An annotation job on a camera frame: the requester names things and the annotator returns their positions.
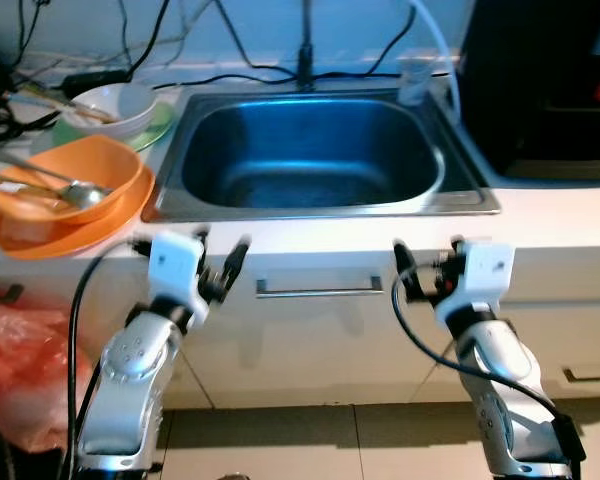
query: kitchen counter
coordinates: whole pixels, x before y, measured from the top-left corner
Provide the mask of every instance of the kitchen counter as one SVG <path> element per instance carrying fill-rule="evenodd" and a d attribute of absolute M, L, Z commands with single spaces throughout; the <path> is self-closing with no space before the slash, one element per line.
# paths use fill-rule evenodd
<path fill-rule="evenodd" d="M 227 91 L 227 87 L 219 86 L 204 87 L 204 90 L 195 88 L 196 92 Z M 176 105 L 179 115 L 184 108 L 184 100 L 193 91 L 190 88 L 166 89 L 160 93 L 160 99 Z M 26 117 L 35 118 L 43 111 L 25 107 L 16 113 L 26 120 Z M 165 138 L 141 152 L 145 164 L 155 172 L 160 168 L 174 130 L 172 128 Z M 14 153 L 22 156 L 49 147 L 49 133 L 23 136 L 8 146 Z M 226 255 L 244 235 L 250 236 L 252 240 L 250 257 L 313 253 L 318 262 L 323 254 L 390 252 L 396 238 L 402 239 L 414 251 L 438 250 L 448 248 L 450 237 L 458 234 L 507 242 L 519 249 L 600 247 L 600 188 L 529 188 L 527 185 L 499 179 L 486 163 L 478 166 L 485 173 L 502 207 L 499 214 L 215 222 L 210 225 L 209 255 Z M 152 235 L 165 228 L 191 232 L 199 226 L 198 223 L 145 224 L 140 219 L 135 219 L 106 242 L 72 257 L 22 262 L 9 259 L 0 252 L 0 275 L 35 275 L 42 271 L 74 269 L 84 263 L 74 260 L 96 256 L 105 245 L 126 236 Z M 124 250 L 113 256 L 118 259 L 136 258 L 130 251 Z M 301 266 L 307 266 L 305 260 Z"/>

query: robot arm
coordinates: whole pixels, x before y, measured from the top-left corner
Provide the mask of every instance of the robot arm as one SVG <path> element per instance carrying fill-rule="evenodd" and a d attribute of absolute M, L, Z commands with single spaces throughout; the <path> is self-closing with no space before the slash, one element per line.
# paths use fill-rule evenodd
<path fill-rule="evenodd" d="M 82 478 L 144 478 L 162 421 L 162 394 L 183 337 L 200 328 L 209 304 L 222 302 L 248 245 L 227 257 L 222 275 L 204 267 L 205 237 L 161 232 L 149 256 L 148 307 L 136 308 L 104 348 L 101 381 L 78 440 Z"/>
<path fill-rule="evenodd" d="M 493 378 L 460 373 L 491 473 L 495 478 L 577 478 L 585 455 L 571 419 L 556 414 L 542 390 L 533 353 L 508 321 L 496 317 L 509 288 L 513 249 L 462 241 L 453 247 L 453 254 L 437 264 L 436 293 L 423 292 L 417 273 L 404 284 L 408 301 L 428 300 L 434 306 L 436 320 L 455 340 L 459 364 Z M 415 269 L 406 247 L 396 245 L 395 253 L 400 271 Z M 537 398 L 495 381 L 497 377 L 526 387 Z"/>

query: stainless steel sink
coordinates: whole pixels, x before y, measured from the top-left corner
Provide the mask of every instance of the stainless steel sink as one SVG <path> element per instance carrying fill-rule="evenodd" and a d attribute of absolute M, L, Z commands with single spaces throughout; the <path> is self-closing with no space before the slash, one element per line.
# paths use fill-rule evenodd
<path fill-rule="evenodd" d="M 193 96 L 143 219 L 497 211 L 434 102 L 395 96 Z"/>

